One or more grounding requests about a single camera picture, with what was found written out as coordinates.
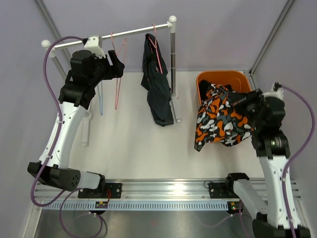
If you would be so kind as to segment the pink wire hanger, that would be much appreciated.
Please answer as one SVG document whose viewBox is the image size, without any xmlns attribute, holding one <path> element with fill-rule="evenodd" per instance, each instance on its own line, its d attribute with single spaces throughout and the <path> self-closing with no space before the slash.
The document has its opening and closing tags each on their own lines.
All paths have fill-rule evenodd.
<svg viewBox="0 0 317 238">
<path fill-rule="evenodd" d="M 114 52 L 116 54 L 116 56 L 120 56 L 121 51 L 123 51 L 123 62 L 119 62 L 118 65 L 118 70 L 119 73 L 117 75 L 116 78 L 116 88 L 115 88 L 115 101 L 114 101 L 114 108 L 115 110 L 118 109 L 118 103 L 119 103 L 119 94 L 120 94 L 120 88 L 121 88 L 121 79 L 123 76 L 123 64 L 125 63 L 125 59 L 126 59 L 126 52 L 127 52 L 127 39 L 125 38 L 119 48 L 119 50 L 117 51 L 115 48 L 115 44 L 114 44 L 114 34 L 113 32 L 111 33 L 111 43 L 112 43 L 112 47 L 114 49 Z"/>
<path fill-rule="evenodd" d="M 155 49 L 156 49 L 156 55 L 157 55 L 157 59 L 158 59 L 159 70 L 160 70 L 160 73 L 163 74 L 163 70 L 162 70 L 162 66 L 161 66 L 161 62 L 160 62 L 160 57 L 159 57 L 159 51 L 158 51 L 157 29 L 156 29 L 156 26 L 154 23 L 152 23 L 152 26 L 153 26 L 154 32 L 155 32 Z"/>
</svg>

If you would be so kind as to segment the orange camouflage shorts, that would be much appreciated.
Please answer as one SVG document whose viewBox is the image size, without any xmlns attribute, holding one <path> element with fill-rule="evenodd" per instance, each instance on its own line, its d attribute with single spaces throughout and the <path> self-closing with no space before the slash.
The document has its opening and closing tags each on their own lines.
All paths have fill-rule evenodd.
<svg viewBox="0 0 317 238">
<path fill-rule="evenodd" d="M 206 100 L 198 109 L 194 149 L 198 152 L 205 144 L 221 143 L 226 147 L 235 146 L 251 137 L 246 116 L 236 112 L 229 102 L 232 91 L 218 84 L 211 84 L 206 92 Z"/>
</svg>

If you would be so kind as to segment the dark green shorts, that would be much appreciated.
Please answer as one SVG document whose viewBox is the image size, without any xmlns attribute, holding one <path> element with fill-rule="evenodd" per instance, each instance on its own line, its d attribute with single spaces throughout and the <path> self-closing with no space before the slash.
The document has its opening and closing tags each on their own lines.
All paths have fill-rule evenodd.
<svg viewBox="0 0 317 238">
<path fill-rule="evenodd" d="M 161 74 L 159 70 L 155 49 L 155 36 L 150 33 L 146 34 L 142 61 L 143 78 L 141 86 L 148 92 L 147 102 L 155 124 L 164 127 L 174 124 L 174 119 L 170 106 L 171 93 L 167 79 L 168 71 L 165 61 L 162 58 L 159 44 L 158 53 L 163 74 Z"/>
</svg>

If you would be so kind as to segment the black shorts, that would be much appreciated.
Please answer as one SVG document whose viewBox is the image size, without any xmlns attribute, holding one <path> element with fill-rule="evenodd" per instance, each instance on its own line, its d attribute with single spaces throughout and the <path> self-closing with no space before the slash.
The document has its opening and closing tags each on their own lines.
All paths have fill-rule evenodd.
<svg viewBox="0 0 317 238">
<path fill-rule="evenodd" d="M 199 91 L 201 101 L 204 102 L 211 97 L 222 95 L 227 92 L 233 92 L 233 89 L 230 84 L 219 85 L 202 80 L 199 83 Z"/>
</svg>

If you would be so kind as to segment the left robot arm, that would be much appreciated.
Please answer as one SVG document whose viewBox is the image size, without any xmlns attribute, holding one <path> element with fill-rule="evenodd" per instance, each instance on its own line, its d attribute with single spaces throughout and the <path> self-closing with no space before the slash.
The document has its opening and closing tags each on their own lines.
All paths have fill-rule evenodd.
<svg viewBox="0 0 317 238">
<path fill-rule="evenodd" d="M 88 189 L 99 198 L 106 193 L 103 176 L 69 168 L 70 152 L 79 124 L 96 94 L 95 88 L 103 80 L 121 77 L 124 64 L 113 50 L 101 58 L 90 50 L 79 50 L 73 53 L 70 64 L 57 99 L 57 119 L 47 147 L 38 162 L 29 163 L 27 171 L 35 182 L 66 191 Z"/>
</svg>

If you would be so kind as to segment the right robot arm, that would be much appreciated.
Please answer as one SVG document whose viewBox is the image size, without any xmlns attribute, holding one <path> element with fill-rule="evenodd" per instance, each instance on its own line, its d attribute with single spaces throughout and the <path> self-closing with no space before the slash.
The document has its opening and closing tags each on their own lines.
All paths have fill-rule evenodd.
<svg viewBox="0 0 317 238">
<path fill-rule="evenodd" d="M 252 145 L 259 159 L 266 187 L 264 201 L 243 173 L 229 174 L 224 191 L 240 198 L 252 217 L 257 238 L 309 238 L 309 228 L 302 225 L 293 198 L 288 139 L 280 129 L 285 117 L 283 89 L 263 93 L 230 93 L 229 101 L 237 113 L 246 116 L 254 129 Z"/>
</svg>

